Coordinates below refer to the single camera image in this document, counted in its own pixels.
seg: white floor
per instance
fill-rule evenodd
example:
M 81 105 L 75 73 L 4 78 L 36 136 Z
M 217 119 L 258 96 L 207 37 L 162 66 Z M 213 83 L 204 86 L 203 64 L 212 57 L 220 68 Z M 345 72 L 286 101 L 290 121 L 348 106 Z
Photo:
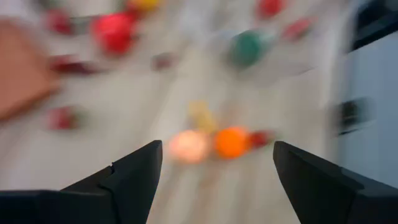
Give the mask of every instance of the white floor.
M 20 15 L 23 9 L 26 18 L 38 18 L 26 1 L 0 2 L 6 6 L 1 9 L 3 14 Z M 248 1 L 235 2 L 242 7 L 228 4 L 232 9 L 225 7 L 226 17 L 235 16 L 238 9 L 251 10 Z M 257 26 L 279 30 L 312 10 L 314 2 L 290 0 L 292 7 Z M 164 163 L 148 223 L 298 223 L 277 177 L 272 146 L 235 161 L 186 166 L 169 159 L 167 141 L 189 128 L 188 103 L 205 100 L 224 127 L 275 128 L 283 141 L 333 160 L 335 154 L 326 145 L 330 143 L 331 84 L 340 49 L 339 2 L 319 7 L 323 16 L 308 37 L 295 44 L 278 42 L 258 65 L 239 73 L 223 63 L 217 48 L 209 47 L 220 46 L 219 42 L 203 37 L 187 41 L 181 35 L 180 31 L 193 32 L 175 25 L 183 0 L 170 0 L 145 21 L 142 42 L 120 60 L 99 56 L 86 35 L 49 34 L 40 27 L 40 19 L 35 19 L 35 33 L 51 54 L 75 53 L 101 62 L 109 71 L 66 78 L 59 94 L 29 114 L 0 124 L 0 189 L 62 189 L 151 140 L 161 139 Z M 96 14 L 108 8 L 84 4 L 87 11 L 80 7 L 74 12 Z M 250 19 L 238 26 L 231 22 L 241 18 L 245 17 L 230 19 L 232 25 L 226 28 L 250 28 Z M 176 67 L 168 72 L 152 71 L 151 57 L 169 51 L 181 55 Z M 70 133 L 47 130 L 45 110 L 69 104 L 87 110 L 87 125 Z

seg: green ball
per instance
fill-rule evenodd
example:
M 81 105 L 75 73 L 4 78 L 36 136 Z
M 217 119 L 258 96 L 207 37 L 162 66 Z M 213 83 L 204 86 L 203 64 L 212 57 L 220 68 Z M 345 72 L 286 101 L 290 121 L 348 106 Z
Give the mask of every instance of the green ball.
M 254 65 L 264 55 L 266 44 L 261 34 L 254 30 L 247 30 L 232 40 L 229 51 L 230 60 L 239 67 Z

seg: orange ball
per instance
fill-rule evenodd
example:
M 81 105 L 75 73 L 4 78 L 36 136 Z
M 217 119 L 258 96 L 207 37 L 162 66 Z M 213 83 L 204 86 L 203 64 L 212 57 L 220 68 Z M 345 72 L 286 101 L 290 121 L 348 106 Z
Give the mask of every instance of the orange ball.
M 215 149 L 224 159 L 242 156 L 250 149 L 249 133 L 240 127 L 221 130 L 215 136 Z
M 186 130 L 170 141 L 171 155 L 183 162 L 198 163 L 209 153 L 208 136 L 200 131 Z

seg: pink ball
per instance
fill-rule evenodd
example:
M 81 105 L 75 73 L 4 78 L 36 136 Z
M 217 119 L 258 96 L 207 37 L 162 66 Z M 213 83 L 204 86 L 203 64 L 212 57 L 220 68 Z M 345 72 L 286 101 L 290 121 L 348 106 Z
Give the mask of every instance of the pink ball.
M 186 130 L 170 141 L 170 154 L 183 162 L 199 163 L 209 153 L 208 136 L 200 131 Z

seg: floor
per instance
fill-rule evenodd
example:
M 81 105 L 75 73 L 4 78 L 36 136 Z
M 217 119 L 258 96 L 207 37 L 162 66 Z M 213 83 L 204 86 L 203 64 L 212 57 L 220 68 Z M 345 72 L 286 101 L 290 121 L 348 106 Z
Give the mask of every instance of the floor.
M 106 0 L 79 7 L 75 2 L 80 1 L 68 1 L 67 6 L 76 6 L 70 8 L 76 16 L 110 8 Z M 102 57 L 87 34 L 65 38 L 46 32 L 26 0 L 0 2 L 6 6 L 1 14 L 32 18 L 34 35 L 50 54 L 78 54 L 107 69 L 94 77 L 62 80 L 59 94 L 0 124 L 0 189 L 62 189 L 161 139 L 164 163 L 148 223 L 299 222 L 277 177 L 272 146 L 235 161 L 188 166 L 168 157 L 167 141 L 189 128 L 189 102 L 205 100 L 222 127 L 277 129 L 281 140 L 333 160 L 335 153 L 326 145 L 340 53 L 342 19 L 336 15 L 343 1 L 324 7 L 321 1 L 290 0 L 292 7 L 281 15 L 256 24 L 251 1 L 169 0 L 143 23 L 142 41 L 119 60 Z M 253 27 L 278 33 L 307 13 L 320 20 L 303 40 L 278 41 L 261 62 L 243 71 L 222 60 L 225 36 Z M 169 71 L 155 72 L 150 59 L 162 52 L 174 52 L 180 60 Z M 47 130 L 45 111 L 62 105 L 86 109 L 86 126 L 70 133 Z

